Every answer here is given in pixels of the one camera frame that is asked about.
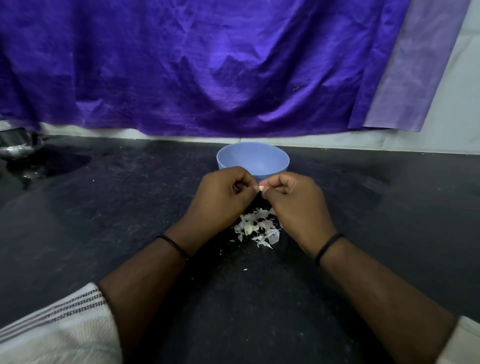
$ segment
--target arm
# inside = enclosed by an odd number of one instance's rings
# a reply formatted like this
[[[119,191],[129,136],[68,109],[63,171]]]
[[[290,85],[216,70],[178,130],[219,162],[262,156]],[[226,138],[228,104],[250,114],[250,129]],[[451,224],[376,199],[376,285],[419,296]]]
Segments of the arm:
[[[336,234],[322,190],[295,173],[260,182],[285,231],[312,258]],[[321,259],[322,267],[397,363],[434,363],[455,317],[346,239]]]
[[[233,188],[241,191],[237,194]],[[189,256],[231,226],[253,201],[258,186],[241,167],[207,174],[185,216],[165,235]],[[103,278],[105,295],[117,325],[124,358],[134,347],[167,294],[185,259],[163,239],[157,239]]]

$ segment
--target black bracelet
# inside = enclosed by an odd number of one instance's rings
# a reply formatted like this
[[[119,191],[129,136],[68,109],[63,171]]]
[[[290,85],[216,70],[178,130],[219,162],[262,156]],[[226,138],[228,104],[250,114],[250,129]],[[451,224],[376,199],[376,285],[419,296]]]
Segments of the black bracelet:
[[[327,252],[328,248],[330,248],[338,239],[340,238],[345,238],[345,235],[342,234],[341,232],[339,232],[338,234],[335,234],[334,236],[332,236],[330,239],[328,239],[328,241],[326,242],[326,244],[322,247],[322,249],[320,249],[320,251],[318,252],[318,255],[317,257],[315,258],[315,265],[316,266],[319,266],[320,265],[320,259],[322,258],[322,256]]]
[[[185,251],[180,248],[177,243],[175,243],[173,240],[171,240],[170,238],[166,237],[165,235],[157,235],[156,236],[157,238],[162,238],[163,240],[165,240],[166,242],[169,242],[175,249],[178,250],[178,252],[180,253],[181,256],[183,256],[185,258],[186,261],[188,261],[190,259],[190,257],[188,256],[187,253],[185,253]]]

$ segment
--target light purple curtain edge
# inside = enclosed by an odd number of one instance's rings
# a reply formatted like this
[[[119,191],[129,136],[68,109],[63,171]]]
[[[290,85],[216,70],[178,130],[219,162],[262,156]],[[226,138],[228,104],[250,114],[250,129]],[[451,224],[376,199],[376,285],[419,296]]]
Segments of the light purple curtain edge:
[[[364,127],[419,132],[470,0],[411,0]]]

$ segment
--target stainless steel bowl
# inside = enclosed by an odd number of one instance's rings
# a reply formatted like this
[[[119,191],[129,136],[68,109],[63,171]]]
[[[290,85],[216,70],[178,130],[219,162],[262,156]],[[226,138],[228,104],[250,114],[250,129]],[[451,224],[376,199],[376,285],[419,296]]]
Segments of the stainless steel bowl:
[[[0,131],[0,158],[21,160],[43,148],[43,141],[36,133],[24,128]]]

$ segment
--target person's left hand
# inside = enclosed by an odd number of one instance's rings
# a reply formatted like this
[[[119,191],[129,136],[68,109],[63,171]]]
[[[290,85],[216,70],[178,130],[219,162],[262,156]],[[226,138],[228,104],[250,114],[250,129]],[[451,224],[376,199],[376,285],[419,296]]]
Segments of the person's left hand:
[[[165,235],[193,255],[204,243],[231,226],[258,191],[257,182],[242,167],[209,173],[200,182],[185,216]]]

